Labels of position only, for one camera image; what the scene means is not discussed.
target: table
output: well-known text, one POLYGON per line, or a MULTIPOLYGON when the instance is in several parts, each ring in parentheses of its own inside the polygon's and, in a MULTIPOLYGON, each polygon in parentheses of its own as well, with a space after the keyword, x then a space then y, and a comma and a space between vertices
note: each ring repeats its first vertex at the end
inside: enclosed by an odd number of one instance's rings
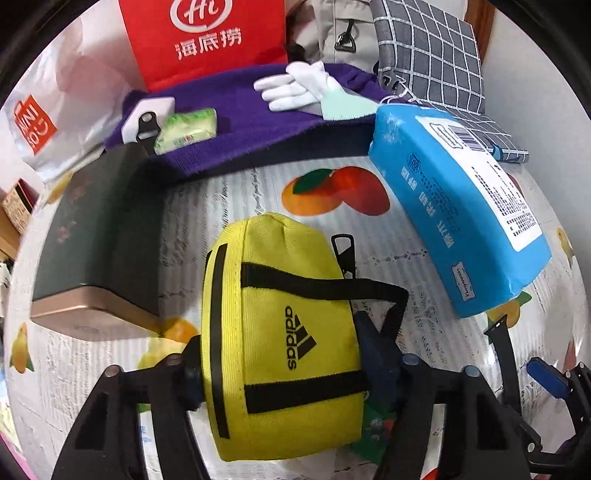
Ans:
MULTIPOLYGON (((253 168, 171 190, 166 203, 161 244, 160 299, 164 316, 182 317, 199 328, 200 279, 204 258, 225 224, 266 211, 286 213, 281 205, 281 191, 291 179, 314 168, 347 165, 365 168, 379 175, 369 159, 352 157, 253 168)), ((548 267, 526 289, 533 300, 522 308, 522 319, 510 330, 524 416, 552 448, 560 445, 563 435, 568 435, 568 432, 560 431, 561 426, 569 424, 566 420, 568 414, 559 402, 550 398, 528 377, 525 363, 538 355, 562 368, 573 335, 579 359, 588 362, 591 322, 578 266, 575 262, 573 269, 569 268, 566 256, 560 251, 560 243, 554 239, 556 229, 560 227, 556 215, 523 166, 504 167, 519 181, 553 251, 548 267)), ((464 365, 474 364, 480 368, 493 390, 500 391, 500 370, 493 349, 483 335, 488 327, 486 314, 469 319, 458 319, 454 315, 420 238, 390 191, 389 197, 392 206, 387 214, 378 219, 382 219, 384 225, 396 225, 394 234, 375 231, 370 238, 359 238, 358 241, 356 237, 356 246, 360 250, 358 268, 362 276, 404 285, 411 292, 399 339, 401 348, 415 352, 441 368, 458 371, 464 365), (384 251, 389 253, 384 253, 376 242, 382 242, 384 251)), ((22 239, 5 327, 6 365, 10 358, 10 346, 19 329, 23 324, 27 329, 34 371, 25 370, 20 374, 15 368, 7 368, 7 378, 18 437, 38 480, 50 479, 69 428, 103 370, 111 364, 118 364, 126 371, 136 369, 142 357, 151 347, 154 349, 149 339, 84 342, 30 321, 35 270, 57 205, 37 207, 22 239)), ((346 208, 343 206, 335 210, 332 217, 328 214, 295 218, 328 234, 341 229, 343 222, 350 224, 351 217, 347 216, 350 212, 346 208)), ((355 216, 355 228, 372 231, 376 221, 376 218, 355 216)), ((368 307, 373 316, 378 316, 381 308, 373 304, 359 307, 368 307)), ((166 346, 170 351, 182 347, 183 344, 166 346)), ((148 473, 150 478, 158 478, 149 413, 142 414, 141 421, 148 473)), ((191 421, 206 465, 214 478, 295 478, 308 468, 319 478, 321 475, 329 478, 337 470, 340 472, 335 477, 365 480, 371 478, 374 471, 373 466, 344 450, 327 452, 299 463, 294 460, 225 463, 217 456, 205 409, 191 413, 191 421)), ((435 426, 432 437, 433 445, 427 463, 435 462, 436 465, 441 427, 435 426)))

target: green soap bar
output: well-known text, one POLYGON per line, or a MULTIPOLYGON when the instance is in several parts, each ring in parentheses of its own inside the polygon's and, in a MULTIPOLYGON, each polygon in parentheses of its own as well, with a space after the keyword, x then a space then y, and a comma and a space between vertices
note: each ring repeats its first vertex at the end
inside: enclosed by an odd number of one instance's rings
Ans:
POLYGON ((160 155, 217 136, 217 113, 204 108, 191 113, 174 113, 162 127, 154 144, 160 155))

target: adidas text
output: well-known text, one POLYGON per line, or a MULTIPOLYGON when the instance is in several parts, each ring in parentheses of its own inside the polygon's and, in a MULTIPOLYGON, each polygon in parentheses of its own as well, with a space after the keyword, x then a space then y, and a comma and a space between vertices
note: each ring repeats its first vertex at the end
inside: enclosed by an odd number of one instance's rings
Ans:
POLYGON ((285 344, 287 345, 287 366, 297 368, 297 362, 316 346, 312 335, 308 335, 297 315, 290 306, 285 307, 285 344))

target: barcode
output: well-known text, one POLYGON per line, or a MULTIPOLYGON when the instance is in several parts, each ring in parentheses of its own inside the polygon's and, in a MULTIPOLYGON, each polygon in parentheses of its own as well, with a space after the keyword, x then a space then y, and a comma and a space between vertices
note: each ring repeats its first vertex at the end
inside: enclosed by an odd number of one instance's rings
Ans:
POLYGON ((475 150, 477 152, 485 151, 482 145, 478 143, 478 140, 465 128, 457 127, 456 125, 450 125, 449 128, 452 129, 452 132, 454 132, 470 150, 475 150))

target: gray plaid cloth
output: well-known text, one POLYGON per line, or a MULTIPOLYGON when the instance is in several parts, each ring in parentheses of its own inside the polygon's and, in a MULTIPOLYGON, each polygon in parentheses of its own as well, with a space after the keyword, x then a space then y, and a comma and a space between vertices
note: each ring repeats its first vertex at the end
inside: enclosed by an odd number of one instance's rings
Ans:
POLYGON ((372 0, 378 76, 398 96, 453 115, 496 160, 524 163, 529 152, 485 113, 472 26, 423 0, 372 0))

